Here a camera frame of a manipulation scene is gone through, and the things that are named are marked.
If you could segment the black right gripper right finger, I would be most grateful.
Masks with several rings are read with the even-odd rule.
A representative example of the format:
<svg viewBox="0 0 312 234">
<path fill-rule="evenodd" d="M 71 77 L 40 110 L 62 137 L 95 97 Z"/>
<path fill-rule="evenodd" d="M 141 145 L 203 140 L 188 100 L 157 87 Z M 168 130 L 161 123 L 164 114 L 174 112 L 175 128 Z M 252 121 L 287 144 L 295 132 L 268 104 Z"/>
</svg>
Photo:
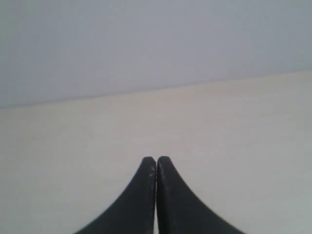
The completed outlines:
<svg viewBox="0 0 312 234">
<path fill-rule="evenodd" d="M 209 209 L 184 182 L 171 159 L 157 161 L 156 209 L 160 234 L 241 234 Z"/>
</svg>

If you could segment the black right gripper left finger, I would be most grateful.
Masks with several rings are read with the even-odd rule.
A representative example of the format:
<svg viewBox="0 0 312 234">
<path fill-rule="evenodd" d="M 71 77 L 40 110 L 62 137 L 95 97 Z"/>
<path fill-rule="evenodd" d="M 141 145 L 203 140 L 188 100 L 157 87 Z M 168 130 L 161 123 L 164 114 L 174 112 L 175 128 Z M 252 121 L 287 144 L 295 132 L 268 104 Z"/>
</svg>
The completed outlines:
<svg viewBox="0 0 312 234">
<path fill-rule="evenodd" d="M 134 177 L 108 209 L 78 234 L 152 234 L 156 198 L 156 162 L 144 157 Z"/>
</svg>

